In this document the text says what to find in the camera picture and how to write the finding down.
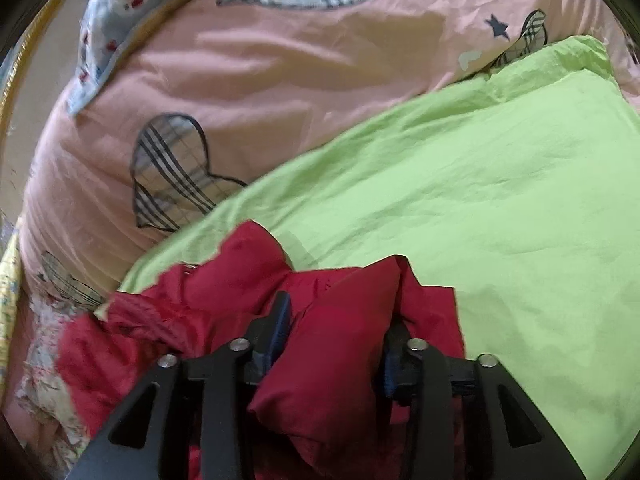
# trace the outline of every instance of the red fabric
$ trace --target red fabric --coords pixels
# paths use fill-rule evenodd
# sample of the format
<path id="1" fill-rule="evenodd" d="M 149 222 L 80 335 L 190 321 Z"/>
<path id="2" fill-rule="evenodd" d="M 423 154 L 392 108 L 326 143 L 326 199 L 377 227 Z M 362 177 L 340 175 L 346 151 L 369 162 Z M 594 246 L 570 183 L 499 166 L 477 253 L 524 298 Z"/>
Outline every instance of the red fabric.
<path id="1" fill-rule="evenodd" d="M 372 389 L 383 336 L 399 314 L 412 336 L 462 357 L 452 288 L 421 286 L 404 256 L 294 272 L 277 241 L 251 221 L 202 266 L 174 266 L 139 296 L 114 294 L 107 322 L 87 315 L 68 327 L 57 366 L 91 435 L 157 357 L 213 352 L 266 314 L 279 290 L 291 296 L 292 330 L 249 410 L 289 441 L 262 439 L 257 477 L 398 478 L 404 430 L 389 425 Z M 406 421 L 406 411 L 392 419 Z M 194 450 L 191 478 L 198 461 Z"/>

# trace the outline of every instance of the bed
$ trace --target bed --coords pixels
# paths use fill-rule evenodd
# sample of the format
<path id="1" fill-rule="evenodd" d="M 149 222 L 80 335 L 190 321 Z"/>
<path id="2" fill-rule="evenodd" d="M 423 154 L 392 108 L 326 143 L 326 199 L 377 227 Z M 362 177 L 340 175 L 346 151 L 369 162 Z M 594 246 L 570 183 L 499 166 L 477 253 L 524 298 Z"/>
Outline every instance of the bed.
<path id="1" fill-rule="evenodd" d="M 19 231 L 36 323 L 17 395 L 52 423 L 58 474 L 87 441 L 53 365 L 58 338 L 172 233 L 221 218 L 229 197 L 253 196 L 265 174 L 352 126 L 575 34 L 603 42 L 622 94 L 640 104 L 633 0 L 513 1 L 89 2 Z M 252 217 L 270 207 L 254 205 Z"/>
<path id="2" fill-rule="evenodd" d="M 569 38 L 492 76 L 410 100 L 284 164 L 155 247 L 121 288 L 139 293 L 172 265 L 204 264 L 247 219 L 270 231 L 295 270 L 403 254 L 421 283 L 455 288 L 466 355 L 498 356 L 585 476 L 607 478 L 640 416 L 635 359 L 624 357 L 637 352 L 630 196 L 639 126 L 602 45 Z M 359 162 L 346 169 L 354 155 Z M 135 333 L 140 319 L 120 312 L 100 336 L 70 336 L 61 373 L 79 406 L 97 392 L 103 400 L 92 400 L 92 410 L 110 398 L 96 383 L 109 375 L 97 356 L 132 367 L 117 338 Z M 110 333 L 119 335 L 104 348 L 98 340 Z M 84 361 L 90 369 L 79 372 Z"/>

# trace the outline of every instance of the green blanket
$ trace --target green blanket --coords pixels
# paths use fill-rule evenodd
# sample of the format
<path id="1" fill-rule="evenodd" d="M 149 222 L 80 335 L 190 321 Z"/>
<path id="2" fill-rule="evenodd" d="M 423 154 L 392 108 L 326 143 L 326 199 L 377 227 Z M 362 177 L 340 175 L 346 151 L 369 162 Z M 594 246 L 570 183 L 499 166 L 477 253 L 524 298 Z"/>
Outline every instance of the green blanket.
<path id="1" fill-rule="evenodd" d="M 409 257 L 456 289 L 590 480 L 640 430 L 640 120 L 604 47 L 569 38 L 415 98 L 268 174 L 142 258 L 139 292 L 245 219 L 295 269 Z"/>

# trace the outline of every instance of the metal screw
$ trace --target metal screw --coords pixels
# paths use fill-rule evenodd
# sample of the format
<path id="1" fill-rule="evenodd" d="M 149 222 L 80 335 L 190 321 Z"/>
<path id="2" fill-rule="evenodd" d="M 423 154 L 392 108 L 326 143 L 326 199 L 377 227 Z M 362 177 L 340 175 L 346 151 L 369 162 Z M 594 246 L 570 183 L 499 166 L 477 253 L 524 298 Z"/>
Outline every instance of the metal screw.
<path id="1" fill-rule="evenodd" d="M 482 354 L 481 356 L 478 357 L 478 362 L 480 363 L 481 367 L 493 368 L 495 365 L 498 364 L 498 359 L 496 358 L 495 355 Z"/>
<path id="2" fill-rule="evenodd" d="M 166 354 L 158 359 L 158 364 L 162 368 L 171 368 L 172 366 L 175 366 L 177 363 L 178 363 L 178 358 L 173 354 Z"/>
<path id="3" fill-rule="evenodd" d="M 234 339 L 231 343 L 229 343 L 229 348 L 231 348 L 234 352 L 241 352 L 246 350 L 251 346 L 248 339 L 244 337 L 239 337 L 238 339 Z"/>
<path id="4" fill-rule="evenodd" d="M 406 345 L 409 347 L 409 350 L 414 350 L 416 352 L 426 350 L 429 347 L 429 343 L 418 337 L 409 339 L 409 341 L 406 342 Z"/>

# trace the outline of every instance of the star print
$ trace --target star print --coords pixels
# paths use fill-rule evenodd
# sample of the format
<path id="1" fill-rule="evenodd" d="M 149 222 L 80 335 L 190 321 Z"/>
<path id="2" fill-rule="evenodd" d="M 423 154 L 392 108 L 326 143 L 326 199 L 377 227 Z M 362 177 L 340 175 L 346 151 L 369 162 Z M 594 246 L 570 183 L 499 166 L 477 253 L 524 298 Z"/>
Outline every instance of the star print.
<path id="1" fill-rule="evenodd" d="M 511 38 L 507 34 L 507 27 L 509 27 L 509 23 L 503 23 L 498 18 L 496 18 L 493 14 L 491 15 L 490 20 L 484 20 L 487 25 L 491 25 L 491 28 L 494 30 L 494 38 L 498 36 L 502 36 L 507 40 Z"/>

